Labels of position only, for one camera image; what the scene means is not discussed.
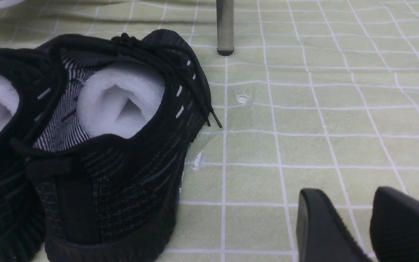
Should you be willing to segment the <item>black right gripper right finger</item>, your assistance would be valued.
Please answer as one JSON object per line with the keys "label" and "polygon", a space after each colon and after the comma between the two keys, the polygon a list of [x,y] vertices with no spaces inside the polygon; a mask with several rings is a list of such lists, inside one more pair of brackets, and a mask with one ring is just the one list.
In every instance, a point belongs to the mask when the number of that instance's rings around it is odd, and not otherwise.
{"label": "black right gripper right finger", "polygon": [[419,201],[392,187],[378,187],[370,239],[380,262],[419,262]]}

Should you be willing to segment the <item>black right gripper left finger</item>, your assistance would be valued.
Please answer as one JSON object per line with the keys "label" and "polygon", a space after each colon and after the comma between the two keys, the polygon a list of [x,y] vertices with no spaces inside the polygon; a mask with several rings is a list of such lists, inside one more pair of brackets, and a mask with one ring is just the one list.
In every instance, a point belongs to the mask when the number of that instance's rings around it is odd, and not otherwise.
{"label": "black right gripper left finger", "polygon": [[371,261],[320,189],[299,192],[296,240],[300,262]]}

